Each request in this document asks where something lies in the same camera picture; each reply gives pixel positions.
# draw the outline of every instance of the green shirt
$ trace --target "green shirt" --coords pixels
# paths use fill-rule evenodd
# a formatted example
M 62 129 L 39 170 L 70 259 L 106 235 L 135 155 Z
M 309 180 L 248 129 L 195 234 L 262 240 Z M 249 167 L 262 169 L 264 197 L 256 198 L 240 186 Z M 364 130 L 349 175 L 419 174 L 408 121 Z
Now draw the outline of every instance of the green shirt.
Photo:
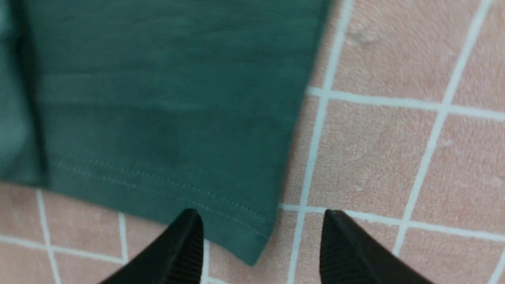
M 0 0 L 0 177 L 169 224 L 253 265 L 326 0 Z

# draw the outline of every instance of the pink tile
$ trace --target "pink tile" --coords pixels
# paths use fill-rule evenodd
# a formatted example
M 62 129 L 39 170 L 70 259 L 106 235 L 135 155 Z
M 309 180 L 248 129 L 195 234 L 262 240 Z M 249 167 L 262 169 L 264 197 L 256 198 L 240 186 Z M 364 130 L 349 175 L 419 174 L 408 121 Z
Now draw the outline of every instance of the pink tile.
M 308 213 L 305 216 L 300 251 L 298 252 L 298 262 L 296 264 L 295 284 L 321 282 L 319 277 L 319 251 L 323 217 L 324 215 L 319 213 Z M 396 234 L 398 233 L 397 226 L 370 223 L 360 219 L 355 219 L 355 221 L 380 244 L 390 250 L 393 248 Z
M 55 254 L 62 284 L 97 284 L 121 268 L 120 264 Z
M 44 242 L 35 190 L 0 183 L 0 234 Z
M 400 258 L 435 283 L 487 283 L 505 245 L 409 229 Z
M 454 103 L 505 111 L 505 2 L 494 1 L 458 85 Z
M 301 188 L 304 184 L 305 168 L 309 156 L 318 104 L 318 97 L 307 96 L 305 98 L 291 145 L 291 156 L 285 177 L 282 202 L 300 204 Z
M 279 212 L 277 228 L 254 267 L 245 265 L 221 247 L 212 244 L 209 275 L 227 283 L 285 284 L 296 217 L 295 212 Z
M 309 205 L 403 216 L 435 113 L 331 101 Z
M 442 101 L 479 0 L 356 0 L 333 88 Z
M 167 228 L 166 225 L 129 215 L 126 216 L 125 225 L 128 257 L 130 259 L 143 251 Z
M 0 282 L 54 284 L 47 251 L 0 243 Z
M 501 273 L 500 279 L 498 280 L 499 284 L 505 284 L 505 273 Z
M 448 116 L 413 219 L 505 233 L 505 123 Z
M 312 78 L 310 82 L 311 86 L 322 88 L 324 85 L 324 78 L 326 75 L 326 69 L 328 67 L 328 60 L 330 59 L 333 41 L 335 40 L 338 20 L 340 18 L 339 12 L 342 2 L 343 1 L 334 1 L 335 4 L 332 6 L 330 14 L 328 15 L 328 19 L 326 21 L 326 29 L 322 38 L 322 42 L 319 46 L 319 52 L 317 54 L 316 63 L 312 72 Z
M 117 212 L 50 192 L 44 202 L 53 245 L 121 256 Z

